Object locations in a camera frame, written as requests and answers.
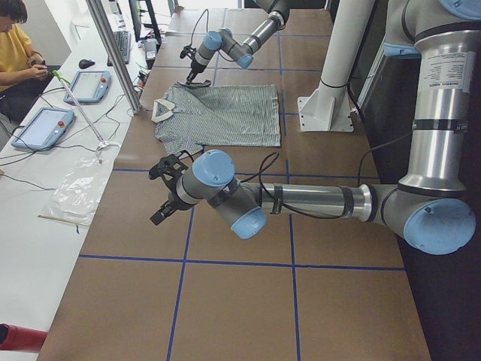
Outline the navy white striped polo shirt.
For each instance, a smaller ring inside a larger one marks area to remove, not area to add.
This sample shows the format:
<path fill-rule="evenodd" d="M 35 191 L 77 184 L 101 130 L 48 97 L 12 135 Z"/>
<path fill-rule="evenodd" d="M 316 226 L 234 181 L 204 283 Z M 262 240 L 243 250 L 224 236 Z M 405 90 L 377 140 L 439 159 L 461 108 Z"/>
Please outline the navy white striped polo shirt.
<path fill-rule="evenodd" d="M 175 83 L 154 101 L 151 121 L 168 154 L 204 146 L 279 147 L 273 85 L 187 86 Z"/>

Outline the black keyboard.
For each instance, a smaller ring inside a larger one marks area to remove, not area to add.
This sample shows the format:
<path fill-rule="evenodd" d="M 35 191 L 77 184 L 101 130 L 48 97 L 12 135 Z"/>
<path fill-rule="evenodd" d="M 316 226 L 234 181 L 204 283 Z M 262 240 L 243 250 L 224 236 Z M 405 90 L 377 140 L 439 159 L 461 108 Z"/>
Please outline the black keyboard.
<path fill-rule="evenodd" d="M 113 38 L 124 63 L 129 64 L 131 56 L 131 33 L 128 31 L 115 31 Z"/>

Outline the clear plastic bag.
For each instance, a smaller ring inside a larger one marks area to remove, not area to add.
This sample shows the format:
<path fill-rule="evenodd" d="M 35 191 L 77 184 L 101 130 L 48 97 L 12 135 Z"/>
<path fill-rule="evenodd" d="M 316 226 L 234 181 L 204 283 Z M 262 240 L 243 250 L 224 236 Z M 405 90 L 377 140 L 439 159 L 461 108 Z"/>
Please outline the clear plastic bag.
<path fill-rule="evenodd" d="M 95 156 L 79 159 L 40 214 L 91 224 L 112 168 L 106 158 L 102 164 Z"/>

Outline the far blue teach pendant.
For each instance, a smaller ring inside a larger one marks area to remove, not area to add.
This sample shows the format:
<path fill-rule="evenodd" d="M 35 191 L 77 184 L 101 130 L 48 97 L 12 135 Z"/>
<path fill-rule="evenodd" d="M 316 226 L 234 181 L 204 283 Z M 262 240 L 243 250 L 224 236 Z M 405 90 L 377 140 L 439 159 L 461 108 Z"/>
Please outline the far blue teach pendant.
<path fill-rule="evenodd" d="M 96 104 L 108 93 L 110 82 L 109 71 L 81 70 L 75 74 L 69 89 L 80 104 Z"/>

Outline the blue teach pendant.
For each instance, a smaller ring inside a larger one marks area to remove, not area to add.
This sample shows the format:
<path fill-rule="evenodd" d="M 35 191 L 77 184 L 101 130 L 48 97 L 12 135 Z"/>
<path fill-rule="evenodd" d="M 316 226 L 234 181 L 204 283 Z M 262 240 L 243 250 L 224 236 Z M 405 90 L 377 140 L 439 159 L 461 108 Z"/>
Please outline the blue teach pendant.
<path fill-rule="evenodd" d="M 80 104 L 96 104 L 108 93 L 110 82 L 109 71 L 81 70 L 75 74 L 69 89 Z"/>
<path fill-rule="evenodd" d="M 74 121 L 72 110 L 42 107 L 18 135 L 11 145 L 29 150 L 47 150 L 53 147 Z"/>

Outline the black computer mouse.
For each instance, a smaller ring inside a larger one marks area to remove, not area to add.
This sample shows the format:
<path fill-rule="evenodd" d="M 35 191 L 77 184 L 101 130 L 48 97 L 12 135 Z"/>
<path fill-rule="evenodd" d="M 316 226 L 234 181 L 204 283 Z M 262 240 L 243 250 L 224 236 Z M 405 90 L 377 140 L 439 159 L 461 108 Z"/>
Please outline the black computer mouse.
<path fill-rule="evenodd" d="M 94 66 L 95 64 L 95 61 L 91 60 L 91 59 L 81 59 L 79 62 L 78 62 L 78 67 L 79 69 L 87 69 L 91 66 Z"/>

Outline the thin wooden stick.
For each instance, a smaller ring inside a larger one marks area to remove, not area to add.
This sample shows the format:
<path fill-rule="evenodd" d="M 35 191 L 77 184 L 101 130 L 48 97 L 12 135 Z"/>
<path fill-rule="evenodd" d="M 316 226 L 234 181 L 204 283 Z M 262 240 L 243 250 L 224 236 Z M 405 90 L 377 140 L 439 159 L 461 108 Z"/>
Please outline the thin wooden stick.
<path fill-rule="evenodd" d="M 45 219 L 45 220 L 54 220 L 54 221 L 58 221 L 58 222 L 62 222 L 62 223 L 74 224 L 76 226 L 86 226 L 86 227 L 90 226 L 90 223 L 85 223 L 85 222 L 76 221 L 76 220 L 68 220 L 68 219 L 58 218 L 58 217 L 51 217 L 51 216 L 47 216 L 47 215 L 43 215 L 43 214 L 39 214 L 37 217 Z"/>

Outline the near blue teach pendant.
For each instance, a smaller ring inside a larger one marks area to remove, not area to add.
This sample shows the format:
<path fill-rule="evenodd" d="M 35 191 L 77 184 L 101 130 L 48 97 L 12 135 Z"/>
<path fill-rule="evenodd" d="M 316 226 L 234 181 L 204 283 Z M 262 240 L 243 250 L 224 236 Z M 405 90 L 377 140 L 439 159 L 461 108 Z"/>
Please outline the near blue teach pendant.
<path fill-rule="evenodd" d="M 42 107 L 18 135 L 11 145 L 29 150 L 47 150 L 53 147 L 74 121 L 72 110 Z"/>

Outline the person in yellow shirt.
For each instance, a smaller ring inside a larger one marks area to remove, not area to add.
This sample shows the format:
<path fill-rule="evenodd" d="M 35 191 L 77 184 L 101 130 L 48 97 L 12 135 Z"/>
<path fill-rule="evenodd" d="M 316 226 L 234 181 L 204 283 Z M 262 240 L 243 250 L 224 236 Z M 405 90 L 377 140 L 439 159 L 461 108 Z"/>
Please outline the person in yellow shirt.
<path fill-rule="evenodd" d="M 20 28 L 27 19 L 24 2 L 1 1 L 1 113 L 15 123 L 23 121 L 53 77 Z"/>

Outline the red cylinder object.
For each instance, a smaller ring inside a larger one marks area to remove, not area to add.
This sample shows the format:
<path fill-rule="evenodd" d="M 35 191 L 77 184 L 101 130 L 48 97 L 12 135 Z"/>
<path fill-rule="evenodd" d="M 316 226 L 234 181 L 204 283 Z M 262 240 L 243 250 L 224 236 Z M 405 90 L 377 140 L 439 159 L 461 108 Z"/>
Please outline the red cylinder object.
<path fill-rule="evenodd" d="M 21 326 L 1 324 L 1 350 L 38 353 L 48 332 Z"/>

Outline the aluminium frame post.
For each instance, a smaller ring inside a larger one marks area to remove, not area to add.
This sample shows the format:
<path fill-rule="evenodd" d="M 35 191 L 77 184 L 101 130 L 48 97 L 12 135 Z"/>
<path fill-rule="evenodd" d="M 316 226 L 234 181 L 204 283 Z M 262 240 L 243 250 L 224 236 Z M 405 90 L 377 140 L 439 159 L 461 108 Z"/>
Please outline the aluminium frame post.
<path fill-rule="evenodd" d="M 104 12 L 103 5 L 100 0 L 86 0 L 87 7 L 92 16 L 93 22 L 100 35 L 102 44 L 104 45 L 107 55 L 110 58 L 114 71 L 119 79 L 119 83 L 123 89 L 126 98 L 129 101 L 133 114 L 139 114 L 142 109 L 138 94 L 131 82 L 128 69 L 123 61 L 118 46 L 116 45 L 112 28 Z"/>

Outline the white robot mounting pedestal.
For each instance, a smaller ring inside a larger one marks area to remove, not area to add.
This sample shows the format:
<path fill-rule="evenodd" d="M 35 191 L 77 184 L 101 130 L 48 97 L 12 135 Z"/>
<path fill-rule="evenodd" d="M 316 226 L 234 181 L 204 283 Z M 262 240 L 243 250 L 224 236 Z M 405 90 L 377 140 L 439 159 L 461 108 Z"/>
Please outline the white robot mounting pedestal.
<path fill-rule="evenodd" d="M 347 86 L 374 0 L 341 0 L 318 87 L 298 98 L 302 132 L 353 132 Z"/>

